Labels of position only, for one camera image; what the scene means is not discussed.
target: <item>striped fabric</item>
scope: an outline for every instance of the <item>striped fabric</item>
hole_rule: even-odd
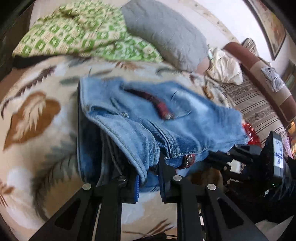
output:
[[[286,136],[285,128],[265,96],[243,73],[241,85],[225,84],[223,89],[240,109],[246,122],[255,129],[262,146],[270,131]]]
[[[245,41],[244,41],[244,44],[243,46],[248,49],[252,54],[254,54],[255,56],[259,56],[259,53],[258,53],[258,50],[257,50],[257,47],[256,47],[256,44],[254,42],[253,39],[251,38],[247,38]]]

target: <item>gray pillow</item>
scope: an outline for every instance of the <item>gray pillow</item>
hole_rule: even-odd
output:
[[[207,56],[204,35],[164,4],[154,0],[131,0],[121,11],[128,32],[153,44],[174,67],[193,72]]]

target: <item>leaf pattern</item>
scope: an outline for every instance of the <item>leaf pattern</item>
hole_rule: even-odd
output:
[[[172,73],[172,74],[181,74],[182,73],[181,70],[171,69],[171,68],[167,68],[167,67],[159,68],[156,70],[156,74],[159,76],[162,76],[162,72],[167,72],[167,73]]]
[[[16,97],[21,96],[21,95],[25,92],[26,89],[30,89],[32,86],[35,86],[37,83],[42,82],[43,79],[46,79],[47,76],[50,76],[50,75],[54,72],[54,70],[56,69],[56,67],[57,67],[57,66],[54,65],[54,66],[50,66],[50,67],[48,67],[47,69],[42,70],[41,73],[37,76],[37,78],[35,78],[35,79],[32,80],[31,82],[29,82],[28,84],[26,84],[25,86],[23,86],[23,87],[22,87],[22,88],[21,88],[21,89],[15,94],[15,96],[8,98],[8,99],[4,102],[4,104],[3,104],[3,106],[2,106],[2,109],[1,109],[1,117],[2,117],[2,119],[4,118],[4,110],[5,110],[6,106],[8,105],[8,103],[9,103],[11,100],[15,99]]]
[[[70,134],[70,138],[70,141],[61,141],[59,146],[51,147],[51,153],[45,156],[46,161],[32,179],[33,205],[45,221],[48,220],[43,209],[46,193],[57,181],[64,182],[65,175],[71,178],[73,171],[78,173],[76,135]]]
[[[78,57],[78,56],[77,57],[69,56],[69,58],[70,58],[70,61],[68,64],[69,68],[76,67],[91,59],[91,57],[84,58],[84,57]]]
[[[154,226],[151,230],[149,230],[146,234],[139,233],[139,232],[131,232],[131,231],[123,231],[123,233],[127,234],[140,234],[142,238],[153,236],[159,233],[164,233],[173,228],[170,223],[166,223],[168,219],[160,221],[156,226]]]
[[[107,69],[107,70],[103,70],[103,71],[99,71],[93,74],[90,74],[89,76],[100,76],[100,75],[104,75],[104,74],[109,74],[112,72],[112,69]],[[66,78],[63,80],[60,80],[60,84],[61,85],[73,85],[73,84],[78,84],[80,81],[80,76],[73,76],[70,78]]]
[[[73,85],[73,84],[78,84],[80,81],[80,77],[79,76],[73,76],[67,79],[63,79],[60,80],[60,84],[61,85]]]
[[[143,67],[136,65],[134,62],[125,61],[125,62],[117,62],[115,67],[123,68],[125,70],[136,70],[136,69],[143,69]]]
[[[46,99],[43,92],[30,94],[18,112],[11,117],[3,150],[13,143],[25,143],[41,135],[60,110],[60,104],[56,100]]]
[[[7,202],[3,195],[9,195],[15,190],[14,186],[7,186],[7,184],[3,183],[0,179],[0,205],[4,207],[8,207]]]

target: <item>metal rivet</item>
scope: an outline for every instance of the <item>metal rivet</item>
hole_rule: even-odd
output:
[[[182,180],[182,177],[179,176],[179,175],[175,175],[175,176],[173,176],[173,179],[174,179],[175,181],[181,181],[181,180]]]
[[[89,183],[85,183],[85,184],[83,184],[83,185],[82,185],[82,189],[83,189],[83,190],[90,190],[90,189],[91,189],[91,184],[89,184]]]
[[[126,177],[123,176],[123,175],[121,175],[121,176],[119,176],[119,177],[117,178],[117,180],[120,181],[120,182],[124,182],[124,181],[126,180]]]
[[[207,188],[208,188],[209,190],[214,191],[214,190],[216,190],[216,185],[215,185],[215,184],[208,184]]]
[[[192,161],[192,160],[193,160],[193,158],[194,158],[194,156],[193,156],[193,155],[189,155],[189,156],[187,157],[187,161]]]

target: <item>brown cushion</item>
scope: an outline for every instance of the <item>brown cushion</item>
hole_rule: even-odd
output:
[[[242,45],[231,42],[224,49],[239,59],[242,70],[269,101],[284,127],[287,127],[296,117],[296,102],[289,89],[284,86],[280,91],[272,92],[266,84],[266,77],[261,71],[261,68],[267,65]]]

